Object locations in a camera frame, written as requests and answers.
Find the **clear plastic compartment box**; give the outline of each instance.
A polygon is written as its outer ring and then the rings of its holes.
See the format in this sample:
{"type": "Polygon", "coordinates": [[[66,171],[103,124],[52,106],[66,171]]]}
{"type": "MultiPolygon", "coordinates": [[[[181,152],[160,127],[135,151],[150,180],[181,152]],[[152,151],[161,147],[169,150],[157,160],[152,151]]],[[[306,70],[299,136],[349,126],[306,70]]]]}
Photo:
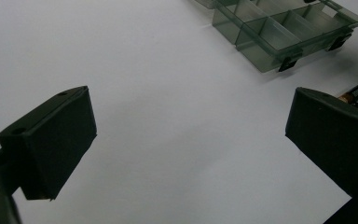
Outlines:
{"type": "Polygon", "coordinates": [[[260,72],[293,67],[321,49],[340,48],[358,16],[330,0],[215,0],[213,26],[260,72]]]}

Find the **plastic organizer box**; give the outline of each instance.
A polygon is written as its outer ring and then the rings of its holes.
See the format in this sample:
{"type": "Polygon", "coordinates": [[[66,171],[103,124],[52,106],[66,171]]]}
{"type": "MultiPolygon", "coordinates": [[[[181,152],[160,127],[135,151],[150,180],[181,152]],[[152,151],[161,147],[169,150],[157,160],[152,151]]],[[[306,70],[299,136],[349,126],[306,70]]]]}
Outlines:
{"type": "Polygon", "coordinates": [[[358,26],[356,14],[330,0],[205,1],[214,6],[213,26],[260,72],[340,48],[358,26]]]}

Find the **white surface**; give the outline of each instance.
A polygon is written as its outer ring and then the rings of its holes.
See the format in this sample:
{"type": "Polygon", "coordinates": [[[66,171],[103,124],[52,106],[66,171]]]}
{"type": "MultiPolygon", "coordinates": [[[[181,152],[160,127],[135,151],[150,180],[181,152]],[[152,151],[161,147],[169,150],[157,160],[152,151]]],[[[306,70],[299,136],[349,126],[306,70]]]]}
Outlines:
{"type": "MultiPolygon", "coordinates": [[[[337,0],[358,14],[358,1],[337,0]]],[[[98,137],[31,223],[323,223],[348,199],[284,137],[296,87],[358,84],[358,28],[339,52],[258,73],[178,1],[0,1],[0,131],[88,85],[98,137]]]]}

